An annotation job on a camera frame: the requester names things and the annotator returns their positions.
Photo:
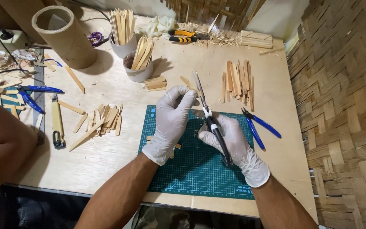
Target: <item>metal ruler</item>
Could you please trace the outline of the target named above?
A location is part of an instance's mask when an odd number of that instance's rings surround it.
[[[36,52],[43,55],[43,49],[35,49]],[[45,86],[45,70],[43,66],[34,66],[33,69],[37,71],[33,75],[35,86]],[[45,110],[45,93],[44,92],[33,92],[33,100],[36,104]],[[33,109],[33,126],[36,126],[39,112]],[[45,117],[43,116],[42,123],[40,124],[39,133],[37,134],[37,145],[42,145],[45,142]]]

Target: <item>pliers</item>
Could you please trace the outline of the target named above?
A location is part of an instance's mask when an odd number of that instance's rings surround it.
[[[257,132],[257,129],[255,128],[254,123],[252,123],[252,120],[259,123],[261,126],[265,127],[267,130],[272,132],[276,137],[282,138],[282,135],[277,130],[275,130],[275,128],[273,128],[271,125],[269,125],[264,120],[249,113],[245,108],[242,108],[242,113],[245,115],[245,119],[248,122],[248,127],[251,129],[252,135],[254,136],[255,140],[257,141],[257,143],[261,149],[265,149],[265,146],[263,145],[262,140],[259,137],[259,134]]]
[[[171,35],[171,37],[169,37],[170,41],[174,41],[174,42],[196,42],[197,40],[209,40],[210,36],[209,35],[205,35],[205,34],[199,34],[196,32],[189,32],[186,30],[181,30],[181,29],[176,29],[176,30],[169,30],[169,35]],[[184,35],[187,36],[187,38],[177,38],[177,37],[173,37],[173,35]]]
[[[37,112],[44,114],[42,108],[40,108],[35,101],[28,95],[27,91],[36,91],[36,92],[53,92],[53,93],[61,93],[64,94],[64,92],[57,88],[52,87],[46,87],[46,86],[17,86],[16,89],[19,91],[19,94],[24,99],[24,102],[29,104],[30,107],[35,109]]]

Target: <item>blue handle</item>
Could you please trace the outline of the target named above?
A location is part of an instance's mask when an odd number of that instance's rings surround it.
[[[34,101],[33,99],[31,99],[31,97],[28,95],[28,93],[26,92],[19,92],[19,94],[22,96],[22,98],[24,99],[24,102],[29,104],[30,107],[32,107],[33,109],[35,109],[37,112],[44,114],[45,112],[42,110],[42,108],[40,108]]]
[[[255,129],[254,124],[252,123],[252,121],[251,121],[250,119],[248,119],[248,118],[245,118],[245,119],[247,120],[247,122],[248,122],[248,127],[251,129],[251,131],[252,131],[252,135],[254,136],[255,140],[257,141],[257,143],[258,143],[259,147],[260,147],[261,149],[265,149],[265,146],[263,145],[262,140],[261,140],[261,138],[259,137],[259,134],[258,134],[258,132],[257,132],[257,129]]]
[[[277,130],[275,130],[275,128],[273,128],[271,125],[269,125],[267,122],[265,122],[264,120],[256,117],[255,115],[254,115],[254,120],[255,120],[255,122],[259,123],[261,126],[265,127],[267,130],[272,132],[276,137],[282,138],[282,135]]]
[[[62,90],[46,86],[28,86],[31,91],[64,93]]]

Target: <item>white latex glove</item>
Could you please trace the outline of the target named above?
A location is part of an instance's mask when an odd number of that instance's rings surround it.
[[[156,102],[156,130],[152,141],[142,152],[153,162],[162,166],[183,135],[187,116],[193,105],[198,106],[197,92],[187,86],[174,86]]]
[[[213,112],[213,118],[217,126],[221,126],[219,130],[228,152],[233,163],[240,167],[247,184],[251,187],[259,187],[265,184],[270,176],[269,167],[248,144],[238,121],[217,112]],[[216,136],[207,131],[206,125],[200,128],[198,138],[222,153],[221,145],[218,143]]]

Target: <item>wooden desk surface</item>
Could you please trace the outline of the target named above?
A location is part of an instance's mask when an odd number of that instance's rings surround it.
[[[100,31],[108,35],[110,24],[103,16],[89,8],[76,10],[85,33]],[[148,18],[137,17],[136,29]],[[272,174],[302,203],[317,221],[309,169],[300,132],[292,85],[287,70],[284,51],[259,56],[263,49],[246,46],[172,44],[159,39],[155,41],[152,58],[154,75],[162,74],[168,81],[167,89],[182,85],[181,75],[192,80],[191,69],[196,69],[202,81],[207,102],[214,111],[241,113],[242,103],[236,99],[221,103],[221,77],[226,70],[226,61],[243,61],[248,58],[255,77],[255,114],[270,123],[282,139],[257,125],[257,130],[266,146],[266,152],[256,145],[257,154],[270,166]],[[283,42],[274,39],[274,47],[283,47]],[[38,147],[32,159],[13,179],[13,183],[54,190],[94,194],[96,190],[120,168],[137,155],[140,136],[148,104],[155,104],[165,91],[147,92],[143,84],[128,79],[122,60],[112,52],[109,42],[96,48],[98,58],[87,69],[74,70],[86,88],[83,94],[64,68],[56,71],[45,69],[45,84],[65,91],[59,98],[74,106],[91,112],[99,104],[123,104],[121,135],[114,132],[95,137],[75,150],[55,150],[52,143],[51,96],[45,93],[46,144]],[[51,58],[64,63],[53,50],[45,50]],[[76,141],[83,131],[72,130],[81,115],[61,109],[67,145]],[[27,121],[25,112],[21,119]],[[146,202],[155,202],[196,209],[205,209],[232,214],[259,216],[254,200],[212,198],[204,196],[175,195],[148,192]]]

